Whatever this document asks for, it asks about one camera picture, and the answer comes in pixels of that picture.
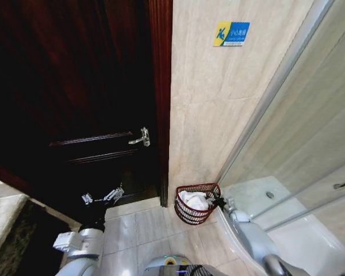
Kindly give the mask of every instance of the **drain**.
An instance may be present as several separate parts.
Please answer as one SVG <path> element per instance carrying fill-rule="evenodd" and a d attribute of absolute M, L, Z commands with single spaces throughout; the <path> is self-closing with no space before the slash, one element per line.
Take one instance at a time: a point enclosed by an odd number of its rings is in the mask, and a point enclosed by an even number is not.
<path fill-rule="evenodd" d="M 267 192 L 266 192 L 266 196 L 267 196 L 268 198 L 271 198 L 271 199 L 273 199 L 273 198 L 275 197 L 275 195 L 274 195 L 273 193 L 271 193 L 270 191 L 267 191 Z"/>

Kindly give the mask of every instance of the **sign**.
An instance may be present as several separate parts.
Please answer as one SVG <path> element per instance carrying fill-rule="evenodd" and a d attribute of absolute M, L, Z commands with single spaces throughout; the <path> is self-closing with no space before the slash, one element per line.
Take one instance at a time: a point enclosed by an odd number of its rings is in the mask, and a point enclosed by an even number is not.
<path fill-rule="evenodd" d="M 220 21 L 213 40 L 213 46 L 242 46 L 249 29 L 249 22 Z"/>

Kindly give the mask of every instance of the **red wicker basket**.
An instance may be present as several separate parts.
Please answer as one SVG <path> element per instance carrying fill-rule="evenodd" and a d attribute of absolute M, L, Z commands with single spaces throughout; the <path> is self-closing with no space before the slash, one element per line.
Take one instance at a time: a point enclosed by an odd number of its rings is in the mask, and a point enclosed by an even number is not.
<path fill-rule="evenodd" d="M 198 225 L 204 223 L 206 219 L 209 217 L 209 215 L 216 208 L 216 206 L 210 205 L 209 209 L 205 211 L 192 209 L 191 207 L 187 206 L 181 199 L 179 195 L 181 191 L 201 191 L 206 193 L 207 198 L 219 198 L 221 196 L 221 190 L 217 183 L 177 187 L 177 197 L 175 199 L 175 212 L 182 221 L 191 225 Z"/>

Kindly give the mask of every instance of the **shower enclosure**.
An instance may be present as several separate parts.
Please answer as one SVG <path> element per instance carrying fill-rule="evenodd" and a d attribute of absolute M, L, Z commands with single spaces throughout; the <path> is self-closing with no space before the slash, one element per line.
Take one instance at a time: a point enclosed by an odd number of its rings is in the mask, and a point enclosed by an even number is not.
<path fill-rule="evenodd" d="M 285 261 L 345 275 L 344 0 L 314 2 L 219 185 Z"/>

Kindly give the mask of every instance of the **dark wooden door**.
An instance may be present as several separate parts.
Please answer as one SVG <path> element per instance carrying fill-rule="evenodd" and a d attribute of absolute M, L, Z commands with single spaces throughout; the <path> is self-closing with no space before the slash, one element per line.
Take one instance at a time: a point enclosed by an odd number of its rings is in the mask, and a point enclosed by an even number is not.
<path fill-rule="evenodd" d="M 85 192 L 158 195 L 148 5 L 0 0 L 0 167 L 75 219 Z M 142 127 L 151 145 L 128 144 Z"/>

